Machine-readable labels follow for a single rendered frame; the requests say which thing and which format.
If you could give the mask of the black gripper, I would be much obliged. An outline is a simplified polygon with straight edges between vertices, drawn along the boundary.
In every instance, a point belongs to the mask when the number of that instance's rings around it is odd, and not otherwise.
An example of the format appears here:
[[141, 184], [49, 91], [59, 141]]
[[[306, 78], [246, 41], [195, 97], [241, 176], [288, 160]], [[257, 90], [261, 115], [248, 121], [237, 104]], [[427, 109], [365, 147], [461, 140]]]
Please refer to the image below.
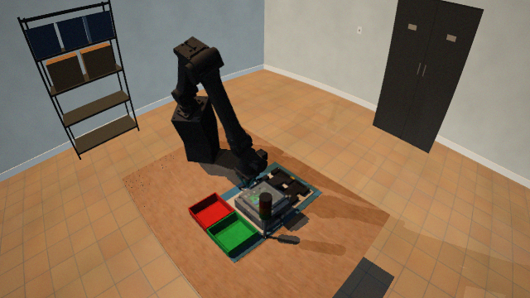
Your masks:
[[[256, 171], [251, 174], [251, 167], [249, 167], [248, 165], [241, 164], [240, 162], [239, 162], [239, 165], [234, 167], [234, 170], [235, 170], [235, 174], [237, 175], [237, 177], [239, 179], [240, 178], [242, 179], [240, 180], [243, 182], [243, 184], [247, 186], [247, 188], [249, 188], [251, 184], [253, 183], [254, 179], [260, 175], [260, 173]], [[248, 181], [250, 181], [249, 184], [248, 184]]]

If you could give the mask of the red open box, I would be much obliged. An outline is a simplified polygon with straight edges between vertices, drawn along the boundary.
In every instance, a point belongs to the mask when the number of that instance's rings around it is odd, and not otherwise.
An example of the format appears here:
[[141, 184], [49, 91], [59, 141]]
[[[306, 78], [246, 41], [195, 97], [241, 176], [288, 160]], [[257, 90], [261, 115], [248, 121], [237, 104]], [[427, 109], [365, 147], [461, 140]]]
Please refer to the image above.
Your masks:
[[192, 205], [188, 210], [193, 219], [206, 233], [207, 228], [213, 226], [234, 212], [234, 209], [216, 192]]

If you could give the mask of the green bin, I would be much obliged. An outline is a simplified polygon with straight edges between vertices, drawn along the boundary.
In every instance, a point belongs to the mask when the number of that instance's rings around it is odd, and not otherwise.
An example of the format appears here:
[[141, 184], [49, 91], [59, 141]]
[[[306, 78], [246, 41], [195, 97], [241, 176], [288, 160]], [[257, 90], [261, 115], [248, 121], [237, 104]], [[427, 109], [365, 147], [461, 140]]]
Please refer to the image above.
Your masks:
[[258, 230], [236, 211], [206, 230], [228, 257], [258, 237]]

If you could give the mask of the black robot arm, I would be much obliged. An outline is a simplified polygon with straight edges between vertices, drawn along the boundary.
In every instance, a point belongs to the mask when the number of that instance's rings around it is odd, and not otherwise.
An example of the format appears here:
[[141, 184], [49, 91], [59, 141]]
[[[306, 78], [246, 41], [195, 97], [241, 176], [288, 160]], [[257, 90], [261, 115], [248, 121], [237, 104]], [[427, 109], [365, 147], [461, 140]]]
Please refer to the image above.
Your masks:
[[239, 158], [241, 164], [251, 167], [251, 174], [255, 171], [265, 171], [267, 152], [263, 149], [255, 151], [252, 148], [253, 140], [239, 124], [222, 84], [219, 68], [224, 62], [219, 51], [192, 36], [173, 48], [173, 52], [178, 56], [178, 82], [176, 89], [171, 92], [173, 99], [180, 105], [176, 113], [189, 119], [203, 104], [203, 101], [196, 97], [199, 92], [196, 85], [201, 83], [223, 125], [232, 153]]

